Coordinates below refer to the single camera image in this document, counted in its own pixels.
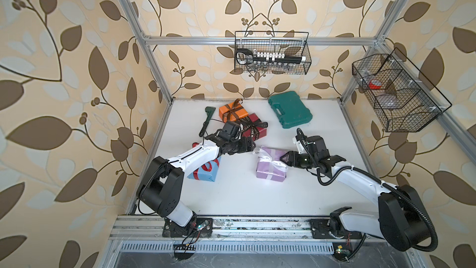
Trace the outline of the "purple gift box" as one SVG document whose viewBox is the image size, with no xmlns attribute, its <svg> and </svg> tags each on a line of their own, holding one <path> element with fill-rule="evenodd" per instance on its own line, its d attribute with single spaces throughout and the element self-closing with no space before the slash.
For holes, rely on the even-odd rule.
<svg viewBox="0 0 476 268">
<path fill-rule="evenodd" d="M 261 146 L 254 154 L 258 157 L 256 177 L 270 181 L 283 182 L 287 177 L 288 166 L 280 160 L 286 151 Z"/>
</svg>

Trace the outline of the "white ribbon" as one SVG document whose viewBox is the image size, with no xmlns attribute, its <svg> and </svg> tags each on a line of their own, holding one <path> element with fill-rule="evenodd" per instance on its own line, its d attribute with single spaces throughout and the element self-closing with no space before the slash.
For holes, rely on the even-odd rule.
<svg viewBox="0 0 476 268">
<path fill-rule="evenodd" d="M 277 169 L 281 172 L 288 171 L 288 167 L 285 165 L 285 163 L 281 162 L 279 158 L 276 158 L 274 155 L 265 150 L 264 147 L 256 148 L 253 154 L 258 156 L 260 162 L 270 163 L 273 167 L 272 171 L 274 171 L 274 169 Z"/>
</svg>

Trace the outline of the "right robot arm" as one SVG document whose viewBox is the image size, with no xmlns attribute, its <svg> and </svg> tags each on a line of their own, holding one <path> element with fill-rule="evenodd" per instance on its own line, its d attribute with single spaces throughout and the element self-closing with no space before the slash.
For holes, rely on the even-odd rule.
<svg viewBox="0 0 476 268">
<path fill-rule="evenodd" d="M 285 165 L 306 170 L 322 187 L 344 184 L 374 205 L 372 211 L 351 206 L 333 211 L 326 227 L 332 237 L 358 232 L 385 239 L 399 251 L 413 248 L 429 253 L 438 247 L 436 228 L 412 186 L 385 182 L 345 158 L 331 155 L 321 136 L 306 136 L 297 129 L 293 141 L 297 150 L 280 158 Z"/>
</svg>

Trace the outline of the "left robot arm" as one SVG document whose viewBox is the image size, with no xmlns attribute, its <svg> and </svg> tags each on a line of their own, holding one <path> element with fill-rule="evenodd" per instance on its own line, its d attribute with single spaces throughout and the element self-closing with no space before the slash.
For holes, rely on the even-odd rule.
<svg viewBox="0 0 476 268">
<path fill-rule="evenodd" d="M 248 153 L 255 148 L 253 139 L 242 134 L 239 124 L 227 122 L 178 156 L 169 159 L 156 156 L 142 177 L 136 198 L 160 217 L 179 227 L 193 228 L 196 214 L 180 201 L 185 175 L 222 155 Z"/>
</svg>

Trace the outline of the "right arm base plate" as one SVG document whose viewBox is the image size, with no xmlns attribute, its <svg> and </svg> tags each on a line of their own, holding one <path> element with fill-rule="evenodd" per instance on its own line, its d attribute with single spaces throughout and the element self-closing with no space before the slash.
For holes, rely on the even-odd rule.
<svg viewBox="0 0 476 268">
<path fill-rule="evenodd" d="M 342 224 L 333 218 L 311 219 L 309 225 L 313 239 L 357 240 L 363 238 L 361 233 L 344 229 Z"/>
</svg>

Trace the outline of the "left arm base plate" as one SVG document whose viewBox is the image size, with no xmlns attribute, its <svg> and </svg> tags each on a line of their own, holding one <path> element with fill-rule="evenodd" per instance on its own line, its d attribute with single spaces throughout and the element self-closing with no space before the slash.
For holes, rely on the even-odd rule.
<svg viewBox="0 0 476 268">
<path fill-rule="evenodd" d="M 211 217 L 192 217 L 192 221 L 185 227 L 179 226 L 172 220 L 164 219 L 164 238 L 185 238 L 188 235 L 197 235 L 201 238 L 209 238 L 213 232 L 213 219 Z"/>
</svg>

